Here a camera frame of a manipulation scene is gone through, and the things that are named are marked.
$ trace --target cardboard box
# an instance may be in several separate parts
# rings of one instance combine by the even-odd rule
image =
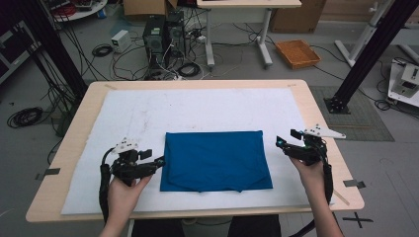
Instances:
[[[278,9],[271,20],[273,33],[314,33],[326,0],[300,0],[301,7]]]
[[[369,22],[375,13],[370,11],[370,9],[374,7],[375,2],[377,2],[377,0],[328,0],[324,6],[323,14],[320,17],[320,20]],[[407,23],[418,22],[419,9],[416,9],[410,19],[407,20]]]
[[[132,15],[166,15],[175,9],[178,0],[124,0],[124,10],[127,16]]]

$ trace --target black pants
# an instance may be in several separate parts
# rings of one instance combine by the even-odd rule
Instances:
[[[136,220],[131,237],[185,237],[181,219]],[[281,237],[280,219],[273,215],[234,216],[228,237]]]

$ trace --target blue cloth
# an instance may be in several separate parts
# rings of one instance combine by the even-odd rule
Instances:
[[[166,133],[160,191],[272,188],[262,131]]]

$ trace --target orange tray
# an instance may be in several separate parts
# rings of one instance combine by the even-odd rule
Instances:
[[[275,43],[278,53],[292,69],[312,66],[320,61],[320,57],[304,40],[279,41]]]

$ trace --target wooden table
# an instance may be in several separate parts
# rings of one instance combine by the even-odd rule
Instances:
[[[59,147],[50,169],[59,168],[58,175],[45,176],[27,213],[30,222],[96,220],[101,214],[61,215],[75,166],[84,150],[86,140],[99,114],[104,99],[111,90],[176,90],[176,89],[223,89],[223,88],[290,88],[300,110],[305,126],[316,123],[326,126],[307,84],[302,80],[225,80],[225,81],[138,81],[95,82],[90,85],[71,126]],[[364,207],[364,201],[356,187],[346,188],[343,181],[352,180],[348,167],[334,139],[325,138],[329,162],[333,166],[335,203],[333,210],[355,210]],[[186,216],[221,216],[255,213],[283,213],[310,211],[309,208],[254,208],[247,210],[185,210],[172,212],[134,213],[131,218],[163,218]]]
[[[263,30],[256,38],[256,43],[262,52],[264,66],[273,64],[271,56],[265,45],[265,38],[271,20],[273,8],[300,7],[299,0],[231,0],[231,1],[204,1],[198,0],[198,6],[207,11],[207,65],[211,70],[215,66],[211,44],[211,24],[213,23],[263,23]]]

